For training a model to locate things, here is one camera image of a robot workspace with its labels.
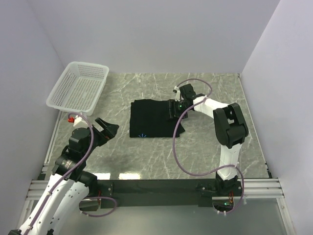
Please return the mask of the black t shirt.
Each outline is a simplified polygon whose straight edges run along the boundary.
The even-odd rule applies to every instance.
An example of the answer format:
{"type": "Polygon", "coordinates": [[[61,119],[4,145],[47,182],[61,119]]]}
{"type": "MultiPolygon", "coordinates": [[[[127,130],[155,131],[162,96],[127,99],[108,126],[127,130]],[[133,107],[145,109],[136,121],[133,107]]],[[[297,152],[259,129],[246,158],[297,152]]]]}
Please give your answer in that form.
{"type": "Polygon", "coordinates": [[[135,100],[131,103],[131,138],[170,138],[178,118],[169,120],[168,100],[135,100]]]}

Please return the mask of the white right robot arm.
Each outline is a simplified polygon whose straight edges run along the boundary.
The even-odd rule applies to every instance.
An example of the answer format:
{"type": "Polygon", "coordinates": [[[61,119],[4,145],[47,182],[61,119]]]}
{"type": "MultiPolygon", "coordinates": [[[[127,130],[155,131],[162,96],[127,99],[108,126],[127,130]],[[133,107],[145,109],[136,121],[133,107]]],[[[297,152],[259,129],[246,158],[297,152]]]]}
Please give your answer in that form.
{"type": "Polygon", "coordinates": [[[237,163],[240,149],[249,134],[241,107],[237,103],[225,104],[210,99],[208,95],[197,94],[191,84],[175,86],[175,99],[169,100],[169,117],[177,118],[174,128],[172,150],[180,169],[175,149],[175,138],[182,119],[188,117],[188,111],[196,111],[214,120],[215,135],[221,145],[219,167],[211,171],[216,173],[215,182],[210,192],[217,195],[228,195],[235,189],[243,187],[238,182],[237,163]]]}

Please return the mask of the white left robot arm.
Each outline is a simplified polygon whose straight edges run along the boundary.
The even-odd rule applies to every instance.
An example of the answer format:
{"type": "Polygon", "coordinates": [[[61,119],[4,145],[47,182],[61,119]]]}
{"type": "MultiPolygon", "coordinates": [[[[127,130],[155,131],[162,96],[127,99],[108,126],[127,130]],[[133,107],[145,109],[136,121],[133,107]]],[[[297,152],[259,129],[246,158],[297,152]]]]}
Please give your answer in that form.
{"type": "Polygon", "coordinates": [[[60,157],[55,161],[47,186],[32,213],[11,235],[57,235],[68,217],[79,210],[86,197],[99,201],[97,176],[84,171],[92,151],[117,134],[119,126],[97,118],[99,131],[87,122],[75,128],[60,157]]]}

